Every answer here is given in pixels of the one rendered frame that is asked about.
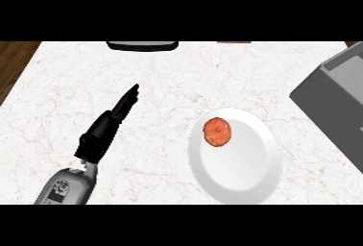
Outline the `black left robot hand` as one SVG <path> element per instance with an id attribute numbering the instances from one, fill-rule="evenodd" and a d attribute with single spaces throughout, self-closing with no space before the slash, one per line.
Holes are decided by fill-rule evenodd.
<path id="1" fill-rule="evenodd" d="M 124 94 L 115 108 L 99 115 L 89 130 L 80 137 L 80 145 L 74 156 L 98 164 L 108 151 L 120 125 L 127 118 L 130 109 L 137 102 L 139 85 L 134 85 Z"/>

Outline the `white oval plate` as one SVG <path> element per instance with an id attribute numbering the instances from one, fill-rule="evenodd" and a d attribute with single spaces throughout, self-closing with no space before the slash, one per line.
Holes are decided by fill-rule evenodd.
<path id="1" fill-rule="evenodd" d="M 214 147 L 202 127 L 214 117 L 232 127 L 230 141 Z M 258 204 L 272 196 L 280 175 L 282 158 L 273 133 L 260 118 L 236 108 L 207 113 L 192 130 L 189 162 L 208 195 L 224 204 Z"/>

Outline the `black appliance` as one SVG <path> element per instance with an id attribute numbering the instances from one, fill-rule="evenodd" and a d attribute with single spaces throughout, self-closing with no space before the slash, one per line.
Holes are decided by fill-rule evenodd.
<path id="1" fill-rule="evenodd" d="M 114 50 L 134 52 L 171 51 L 177 48 L 177 41 L 108 41 L 108 46 Z"/>

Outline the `grey cardboard box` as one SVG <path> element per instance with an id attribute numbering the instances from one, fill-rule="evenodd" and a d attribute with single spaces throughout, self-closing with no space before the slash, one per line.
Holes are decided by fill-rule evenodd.
<path id="1" fill-rule="evenodd" d="M 289 98 L 363 173 L 363 41 L 316 67 Z"/>

